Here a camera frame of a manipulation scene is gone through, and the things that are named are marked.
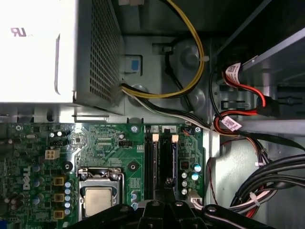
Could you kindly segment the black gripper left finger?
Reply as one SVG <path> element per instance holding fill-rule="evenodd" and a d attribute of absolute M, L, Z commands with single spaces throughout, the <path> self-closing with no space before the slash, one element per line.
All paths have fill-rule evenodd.
<path fill-rule="evenodd" d="M 165 213 L 165 189 L 155 188 L 155 199 L 145 207 L 134 210 L 126 204 L 119 204 L 100 211 L 78 223 L 74 229 L 162 229 Z"/>

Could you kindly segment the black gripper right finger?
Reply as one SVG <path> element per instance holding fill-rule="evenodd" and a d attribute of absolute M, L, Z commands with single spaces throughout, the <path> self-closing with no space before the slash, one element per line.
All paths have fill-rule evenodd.
<path fill-rule="evenodd" d="M 165 227 L 168 229 L 269 229 L 270 226 L 218 205 L 207 205 L 194 213 L 189 205 L 176 200 L 174 180 L 166 178 Z"/>

